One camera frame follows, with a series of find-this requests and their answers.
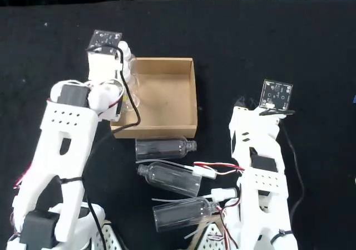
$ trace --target circuit board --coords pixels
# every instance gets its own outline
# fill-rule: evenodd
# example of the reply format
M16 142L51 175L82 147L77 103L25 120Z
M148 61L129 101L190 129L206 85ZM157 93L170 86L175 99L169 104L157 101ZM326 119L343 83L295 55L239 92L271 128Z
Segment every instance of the circuit board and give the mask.
M265 80L263 83L259 107L287 111L292 88L292 84Z

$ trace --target red wire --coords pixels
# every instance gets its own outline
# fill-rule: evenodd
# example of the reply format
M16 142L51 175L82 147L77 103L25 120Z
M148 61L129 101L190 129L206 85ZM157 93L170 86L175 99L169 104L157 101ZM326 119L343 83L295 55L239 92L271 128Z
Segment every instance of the red wire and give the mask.
M226 166L228 168L236 168L236 169L239 169L239 170L242 170L244 171L245 169L238 166L238 165L234 165L234 164L214 164L214 163L204 163L204 162L194 162L195 165L198 165L198 166L203 166L203 165L207 165L207 166Z

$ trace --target hole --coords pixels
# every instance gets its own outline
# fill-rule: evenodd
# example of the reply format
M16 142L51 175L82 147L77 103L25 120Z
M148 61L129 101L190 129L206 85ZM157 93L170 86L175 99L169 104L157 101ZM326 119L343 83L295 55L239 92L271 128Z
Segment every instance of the hole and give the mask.
M62 145L60 148L60 155L65 155L69 151L69 148L71 146L71 141L72 141L71 139L63 138Z

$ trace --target perforated white plate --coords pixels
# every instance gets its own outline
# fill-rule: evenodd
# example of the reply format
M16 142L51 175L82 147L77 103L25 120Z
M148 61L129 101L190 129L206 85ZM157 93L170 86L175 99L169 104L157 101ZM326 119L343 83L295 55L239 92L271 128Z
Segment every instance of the perforated white plate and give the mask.
M224 240L219 242L208 239L208 234L222 235L215 223L211 223L205 233L202 235L200 244L197 246L197 250L225 250Z
M102 227L102 233L105 238L106 249L107 250L122 250L120 243L118 242L112 228L110 225L104 225ZM92 249L94 250L103 250L103 245L99 232L96 233L96 238L92 242Z

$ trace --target black cable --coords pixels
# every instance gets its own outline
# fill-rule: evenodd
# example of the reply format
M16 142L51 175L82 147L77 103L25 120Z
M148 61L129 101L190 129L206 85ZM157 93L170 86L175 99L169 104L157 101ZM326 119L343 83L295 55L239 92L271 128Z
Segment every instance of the black cable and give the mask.
M93 219L95 221L95 225L96 225L96 227L98 229L98 232L99 232L99 235L100 235L100 238L101 238L101 241L102 241L103 249L106 250L105 238L104 238L104 234L102 233L98 217L97 217L97 215L96 215L96 213L94 211L94 208L93 208L93 205L92 205L91 201L89 200L87 192L84 192L84 194L85 194L85 199L87 200L87 203L88 203L88 207L89 207L90 213L93 215Z
M123 52L122 52L122 49L120 49L120 48L117 47L117 46L114 46L114 45L111 45L111 44L102 44L102 45L98 45L98 46L93 46L93 47L87 48L86 51L93 51L93 50L95 50L95 49L97 49L97 48L101 48L101 47L109 47L109 48L113 48L113 49L119 51L119 53L120 53L120 64L122 64L122 66L123 66ZM124 125L124 126L120 126L120 127L118 127L117 129L112 130L109 134L107 134L107 135L105 135L104 137L102 137L102 138L95 144L95 147L92 148L92 150L91 150L91 152L90 152L90 155L88 156L88 159L87 159L87 163L86 163L86 164L88 164L89 160L94 156L94 153L97 151L99 145L100 145L101 143L103 143L103 141L105 141L106 139L110 138L113 134L115 134L115 133L117 133L117 132L120 132L121 130L130 128L130 127L132 127L132 126L137 126L137 125L139 125L140 122L141 122L140 113L139 113L139 111L138 111L138 109L137 109L137 107L136 107L136 105L135 105L135 103L134 103L134 100L132 99L132 96L131 96L131 93L130 93L130 89L129 89L129 87L128 87L126 81L125 81L124 76L123 76L123 70L122 70L122 69L120 69L120 77L121 77L122 83L123 83L123 85L124 85L124 87L125 87L125 89L126 89L126 93L127 93L128 99L130 100L130 103L131 103L131 105L132 105L132 107L133 107L133 109L134 109L134 111L135 111L135 113L136 113L137 121L134 122L134 123L130 123L130 124ZM96 227L97 227L97 229L98 229L100 238L101 238L101 240L102 240L103 249L106 250L106 243L105 243L104 235L103 235L102 230L101 230L100 223L99 223L99 221L98 221L98 217L97 217L97 215L96 215L96 213L95 213L95 211L94 211L94 209L93 209L93 206L92 206L92 204L91 204L91 201L89 200L88 195L87 195L86 192L85 192L85 196L86 196L86 200L87 200L87 203L88 203L89 210L90 210L91 214L93 215L93 218L94 218L94 221L95 221L95 225L96 225Z
M221 209L221 211L220 211L220 220L221 220L221 223L223 224L222 226L224 226L224 229L225 229L226 233L228 234L229 238L230 238L230 239L232 240L232 242L234 243L236 249L239 249L239 246L238 246L238 244L236 243L236 241L233 239L233 237L231 236L231 234L230 234L230 232L229 232L227 226L226 226L225 223L224 223L224 220L223 220L223 211L225 210L225 208L234 207L234 206L238 205L238 204L240 203L240 200L241 200L241 193L240 193L240 198L239 198L239 200L238 200L237 202L235 202L234 204L231 204L231 205L226 205L226 206L224 206L224 207Z
M282 127L282 131L285 135L285 138L287 139L287 143L291 149L291 151L293 152L293 155L294 155L294 166L295 166L295 172L298 176L298 179L299 179L299 183L300 183L300 187L301 187L301 196L300 198L295 202L295 204L292 206L291 210L290 210L290 213L289 213L289 218L290 218L290 226L292 227L293 226L293 218L294 218L294 214L295 214L295 211L297 209L297 207L301 204L301 202L303 201L304 199L304 196L305 196L305 186L304 186L304 183L303 183L303 180L301 178L301 175L300 175L300 171L299 171L299 167L298 167L298 160L296 158L296 152L295 152L295 149L294 149L294 146L293 144L291 143L291 140L289 138L289 135L287 133L287 130L284 126L284 122L281 120L280 121L280 125Z
M264 116L264 115L294 115L294 114L295 111L293 110L281 111L281 110L267 109L266 111L260 112L259 115Z

